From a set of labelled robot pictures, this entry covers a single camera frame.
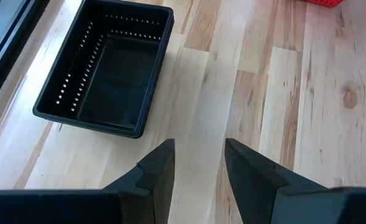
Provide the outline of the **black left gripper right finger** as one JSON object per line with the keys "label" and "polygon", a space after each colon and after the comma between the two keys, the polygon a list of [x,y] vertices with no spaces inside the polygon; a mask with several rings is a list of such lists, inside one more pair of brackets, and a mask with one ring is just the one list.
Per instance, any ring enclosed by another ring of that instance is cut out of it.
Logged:
{"label": "black left gripper right finger", "polygon": [[366,224],[366,187],[324,187],[233,138],[224,157],[244,224]]}

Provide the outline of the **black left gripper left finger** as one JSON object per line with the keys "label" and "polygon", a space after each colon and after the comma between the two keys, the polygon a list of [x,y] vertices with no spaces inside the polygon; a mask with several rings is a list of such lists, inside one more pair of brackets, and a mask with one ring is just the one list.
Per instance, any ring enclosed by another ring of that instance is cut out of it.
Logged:
{"label": "black left gripper left finger", "polygon": [[167,139],[103,189],[0,190],[0,224],[167,224],[174,180]]}

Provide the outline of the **red slotted plastic basket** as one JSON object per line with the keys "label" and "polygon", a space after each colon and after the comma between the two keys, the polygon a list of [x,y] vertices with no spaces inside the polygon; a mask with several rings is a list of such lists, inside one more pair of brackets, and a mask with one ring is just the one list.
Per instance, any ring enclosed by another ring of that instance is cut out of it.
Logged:
{"label": "red slotted plastic basket", "polygon": [[304,0],[324,7],[336,7],[344,0]]}

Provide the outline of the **black framed grey panel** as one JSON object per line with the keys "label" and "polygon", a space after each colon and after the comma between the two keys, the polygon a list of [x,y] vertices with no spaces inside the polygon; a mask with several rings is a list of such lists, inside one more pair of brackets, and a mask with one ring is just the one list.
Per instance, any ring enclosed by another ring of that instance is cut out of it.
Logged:
{"label": "black framed grey panel", "polygon": [[50,0],[0,0],[0,89]]}

